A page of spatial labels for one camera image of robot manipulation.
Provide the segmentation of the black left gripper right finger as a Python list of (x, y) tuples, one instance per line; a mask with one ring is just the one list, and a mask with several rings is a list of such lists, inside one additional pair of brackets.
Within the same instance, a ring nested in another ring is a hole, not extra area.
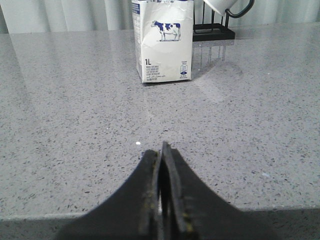
[(265, 222), (212, 191), (179, 151), (163, 142), (161, 207), (167, 240), (277, 240)]

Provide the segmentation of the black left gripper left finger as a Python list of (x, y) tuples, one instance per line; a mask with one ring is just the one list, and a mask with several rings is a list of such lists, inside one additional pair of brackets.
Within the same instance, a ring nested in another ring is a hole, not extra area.
[(129, 178), (106, 201), (64, 226), (57, 240), (156, 240), (160, 154), (146, 150)]

